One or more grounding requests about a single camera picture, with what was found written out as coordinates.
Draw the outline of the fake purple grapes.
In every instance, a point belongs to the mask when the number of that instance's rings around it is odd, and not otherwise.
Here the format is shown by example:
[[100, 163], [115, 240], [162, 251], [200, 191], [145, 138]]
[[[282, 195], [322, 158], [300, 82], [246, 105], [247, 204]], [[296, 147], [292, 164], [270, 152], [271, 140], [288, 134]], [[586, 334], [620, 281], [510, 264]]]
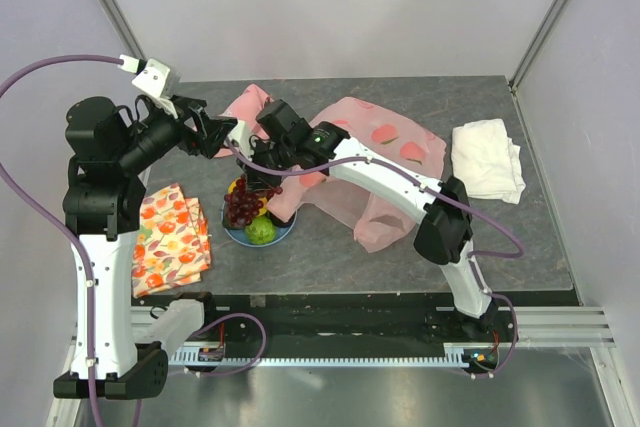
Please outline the fake purple grapes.
[[248, 187], [246, 175], [238, 177], [236, 189], [232, 194], [224, 196], [222, 218], [226, 214], [236, 221], [240, 229], [247, 227], [254, 218], [267, 214], [268, 202], [283, 192], [281, 186], [267, 190], [251, 191]]

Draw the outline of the fake dark green avocado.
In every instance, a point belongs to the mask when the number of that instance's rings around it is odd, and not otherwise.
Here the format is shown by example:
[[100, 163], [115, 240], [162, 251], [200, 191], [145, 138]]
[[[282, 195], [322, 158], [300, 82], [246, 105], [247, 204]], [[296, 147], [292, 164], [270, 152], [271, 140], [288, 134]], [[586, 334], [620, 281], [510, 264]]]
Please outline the fake dark green avocado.
[[229, 216], [226, 214], [223, 215], [222, 225], [225, 229], [228, 229], [228, 230], [240, 229], [239, 224], [236, 221], [233, 221], [232, 219], [230, 219]]

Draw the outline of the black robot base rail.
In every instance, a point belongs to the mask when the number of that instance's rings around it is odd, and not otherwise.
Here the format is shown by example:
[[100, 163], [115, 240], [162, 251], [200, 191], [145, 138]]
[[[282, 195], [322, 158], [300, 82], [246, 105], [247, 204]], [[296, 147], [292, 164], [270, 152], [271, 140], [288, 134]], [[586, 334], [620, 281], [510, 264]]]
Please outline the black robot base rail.
[[453, 306], [449, 293], [347, 293], [347, 294], [234, 294], [185, 292], [154, 295], [132, 304], [168, 307], [174, 300], [204, 304], [205, 322], [228, 313], [258, 318], [271, 339], [276, 335], [310, 336], [320, 333], [415, 336], [439, 342], [493, 343], [516, 341], [514, 314], [489, 301], [489, 311], [479, 319], [467, 317]]

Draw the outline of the fake dark purple mangosteen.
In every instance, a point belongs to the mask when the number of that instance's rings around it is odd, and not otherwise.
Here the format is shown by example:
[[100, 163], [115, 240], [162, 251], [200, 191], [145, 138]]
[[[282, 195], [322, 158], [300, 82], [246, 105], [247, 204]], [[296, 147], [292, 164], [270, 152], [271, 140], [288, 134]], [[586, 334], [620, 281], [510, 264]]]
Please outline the fake dark purple mangosteen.
[[292, 222], [294, 221], [294, 218], [291, 218], [288, 221], [283, 221], [273, 213], [269, 213], [268, 216], [269, 216], [270, 220], [272, 221], [272, 223], [278, 228], [290, 227]]

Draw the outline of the fake yellow orange fruit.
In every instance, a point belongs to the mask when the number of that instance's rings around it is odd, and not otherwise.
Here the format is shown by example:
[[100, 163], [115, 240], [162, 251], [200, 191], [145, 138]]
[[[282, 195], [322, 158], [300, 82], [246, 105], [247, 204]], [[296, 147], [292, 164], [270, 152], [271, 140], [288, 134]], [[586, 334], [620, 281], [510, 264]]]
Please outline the fake yellow orange fruit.
[[238, 182], [239, 180], [240, 180], [240, 179], [239, 179], [239, 178], [237, 178], [237, 179], [235, 179], [233, 182], [231, 182], [231, 184], [229, 185], [229, 187], [228, 187], [228, 189], [227, 189], [227, 193], [228, 193], [228, 194], [232, 194], [232, 193], [234, 192], [234, 190], [236, 189], [236, 186], [237, 186], [237, 182]]

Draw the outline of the fake green custard apple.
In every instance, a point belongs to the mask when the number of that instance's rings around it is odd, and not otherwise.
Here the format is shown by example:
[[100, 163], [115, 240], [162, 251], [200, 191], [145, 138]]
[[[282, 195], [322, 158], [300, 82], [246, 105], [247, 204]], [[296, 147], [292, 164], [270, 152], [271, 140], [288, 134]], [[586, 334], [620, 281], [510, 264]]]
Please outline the fake green custard apple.
[[251, 245], [266, 245], [273, 242], [277, 236], [277, 228], [266, 216], [259, 216], [244, 229], [244, 233]]

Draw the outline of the pink plastic bag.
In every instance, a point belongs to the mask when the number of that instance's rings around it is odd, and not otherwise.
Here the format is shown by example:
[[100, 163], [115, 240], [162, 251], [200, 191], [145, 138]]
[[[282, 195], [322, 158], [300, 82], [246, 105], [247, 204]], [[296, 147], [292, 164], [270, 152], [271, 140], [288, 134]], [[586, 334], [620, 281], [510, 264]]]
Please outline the pink plastic bag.
[[[402, 167], [418, 184], [431, 188], [444, 172], [446, 143], [413, 120], [378, 105], [345, 97], [322, 110], [310, 125], [330, 122], [351, 139], [340, 155], [362, 154]], [[423, 205], [434, 197], [395, 171], [374, 162], [357, 161], [336, 167], [337, 176], [310, 173], [291, 176], [268, 210], [283, 221], [304, 204], [312, 204], [353, 231], [369, 252], [380, 251], [405, 237], [421, 222]]]

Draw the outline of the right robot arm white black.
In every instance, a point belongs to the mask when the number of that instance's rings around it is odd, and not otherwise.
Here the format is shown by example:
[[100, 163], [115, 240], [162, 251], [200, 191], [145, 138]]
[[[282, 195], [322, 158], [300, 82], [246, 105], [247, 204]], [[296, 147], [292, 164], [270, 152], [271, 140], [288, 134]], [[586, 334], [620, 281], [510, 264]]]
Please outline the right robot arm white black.
[[442, 182], [411, 171], [331, 122], [312, 127], [282, 100], [268, 104], [257, 123], [266, 139], [244, 123], [230, 135], [232, 146], [247, 161], [244, 170], [250, 179], [279, 183], [288, 176], [319, 172], [389, 202], [417, 224], [416, 252], [441, 268], [460, 333], [477, 341], [493, 330], [497, 306], [475, 263], [472, 215], [459, 179]]

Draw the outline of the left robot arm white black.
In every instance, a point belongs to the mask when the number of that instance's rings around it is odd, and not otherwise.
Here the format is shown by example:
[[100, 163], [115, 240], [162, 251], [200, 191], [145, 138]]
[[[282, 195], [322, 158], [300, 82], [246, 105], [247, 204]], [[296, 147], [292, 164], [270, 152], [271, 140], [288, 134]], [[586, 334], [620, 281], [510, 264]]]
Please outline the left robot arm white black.
[[203, 101], [175, 100], [175, 113], [154, 107], [138, 125], [126, 125], [106, 97], [82, 100], [67, 113], [74, 154], [63, 212], [76, 261], [78, 326], [71, 366], [53, 383], [58, 399], [156, 397], [184, 342], [218, 332], [212, 296], [196, 293], [179, 295], [134, 337], [131, 266], [146, 193], [140, 175], [175, 147], [213, 158], [237, 125], [209, 117]]

